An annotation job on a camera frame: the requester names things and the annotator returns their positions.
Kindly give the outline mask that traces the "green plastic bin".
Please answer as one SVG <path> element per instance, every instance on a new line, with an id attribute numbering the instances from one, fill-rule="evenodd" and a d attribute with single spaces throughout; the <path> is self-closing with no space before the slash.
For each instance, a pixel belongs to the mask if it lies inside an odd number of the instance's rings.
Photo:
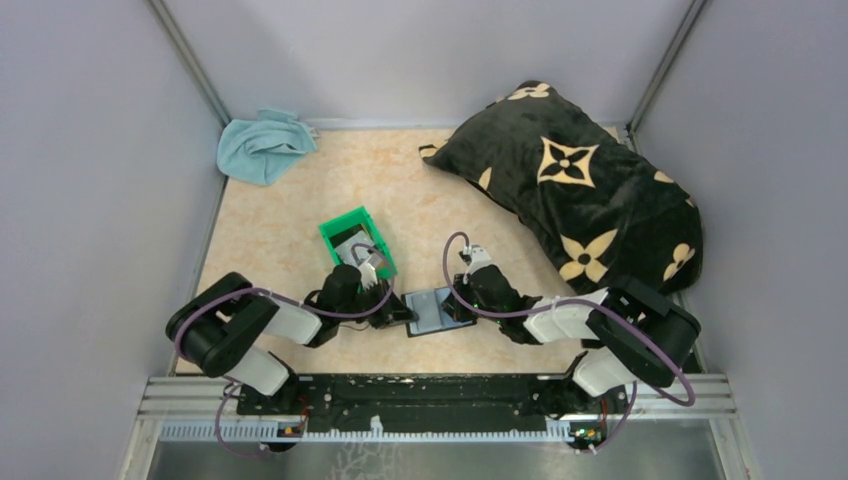
<path id="1" fill-rule="evenodd" d="M 390 250 L 364 206 L 325 221 L 318 229 L 334 263 L 360 272 L 363 289 L 397 275 Z"/>

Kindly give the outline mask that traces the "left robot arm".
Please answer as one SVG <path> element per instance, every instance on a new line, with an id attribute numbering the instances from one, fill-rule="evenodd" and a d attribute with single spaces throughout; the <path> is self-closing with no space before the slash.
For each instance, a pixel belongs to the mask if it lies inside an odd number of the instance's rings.
<path id="1" fill-rule="evenodd" d="M 245 407 L 244 413 L 288 414 L 305 408 L 305 389 L 291 366 L 257 346 L 261 336 L 318 348 L 346 322 L 382 329 L 416 318 L 390 280 L 370 267 L 342 264 L 301 301 L 256 287 L 238 272 L 228 273 L 173 314 L 165 334 L 178 356 L 204 375 L 230 380 L 242 398 L 256 398 L 256 405 Z"/>

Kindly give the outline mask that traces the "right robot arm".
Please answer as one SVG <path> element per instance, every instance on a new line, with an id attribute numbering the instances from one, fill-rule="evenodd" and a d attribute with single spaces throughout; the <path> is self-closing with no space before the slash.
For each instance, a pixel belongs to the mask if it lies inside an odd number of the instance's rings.
<path id="1" fill-rule="evenodd" d="M 589 342 L 591 350 L 571 370 L 570 382 L 590 397 L 641 382 L 678 405 L 695 401 L 683 365 L 701 324 L 636 279 L 624 277 L 585 295 L 533 297 L 520 294 L 489 264 L 450 277 L 449 289 L 459 305 L 494 321 L 515 343 Z"/>

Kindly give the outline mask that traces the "black card holder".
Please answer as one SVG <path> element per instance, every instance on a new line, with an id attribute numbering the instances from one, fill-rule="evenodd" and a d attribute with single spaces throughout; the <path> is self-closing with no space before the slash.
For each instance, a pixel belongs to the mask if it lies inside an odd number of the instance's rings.
<path id="1" fill-rule="evenodd" d="M 452 298 L 448 287 L 419 290 L 401 296 L 405 306 L 415 314 L 415 320 L 406 325 L 409 338 L 442 333 L 475 326 L 474 316 L 455 316 L 446 301 Z"/>

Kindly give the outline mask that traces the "white gold VIP card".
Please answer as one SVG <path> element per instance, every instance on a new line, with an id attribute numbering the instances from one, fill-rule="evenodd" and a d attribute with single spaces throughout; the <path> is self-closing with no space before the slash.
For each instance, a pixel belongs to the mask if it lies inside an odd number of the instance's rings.
<path id="1" fill-rule="evenodd" d="M 345 231 L 333 240 L 333 251 L 339 261 L 346 265 L 358 266 L 371 253 L 374 242 L 364 230 Z"/>

